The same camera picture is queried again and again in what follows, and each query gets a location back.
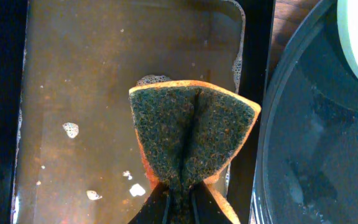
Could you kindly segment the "orange green scrub sponge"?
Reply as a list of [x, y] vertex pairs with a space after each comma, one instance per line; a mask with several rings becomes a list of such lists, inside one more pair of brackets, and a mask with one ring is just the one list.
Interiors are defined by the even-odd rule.
[[161, 183], [177, 194], [200, 182], [217, 191], [213, 185], [242, 149], [261, 110], [198, 80], [138, 85], [129, 90], [129, 101], [152, 191]]

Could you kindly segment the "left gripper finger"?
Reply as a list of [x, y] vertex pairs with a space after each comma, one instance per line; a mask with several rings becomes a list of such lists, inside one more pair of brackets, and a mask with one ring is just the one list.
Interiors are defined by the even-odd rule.
[[159, 183], [130, 224], [230, 224], [234, 212], [222, 195], [200, 182], [183, 194]]

